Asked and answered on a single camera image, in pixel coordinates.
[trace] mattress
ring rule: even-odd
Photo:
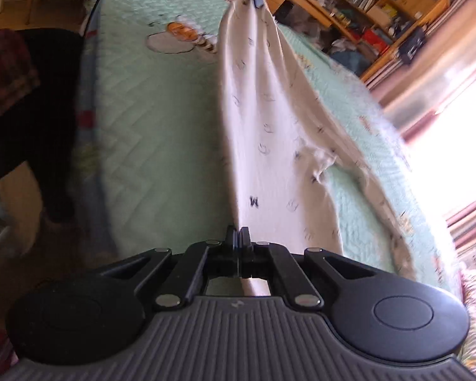
[[[222,238],[233,223],[222,161],[217,65],[196,53],[148,50],[146,37],[176,16],[217,34],[225,0],[101,0],[86,36],[76,162],[95,251],[121,257]],[[410,246],[417,279],[460,294],[456,255],[442,219],[412,189],[403,145],[357,78],[280,26],[325,107],[356,142]],[[344,255],[393,272],[390,236],[354,179],[327,173]]]

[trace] plaid shirt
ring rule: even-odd
[[[0,30],[0,116],[40,85],[21,35]]]

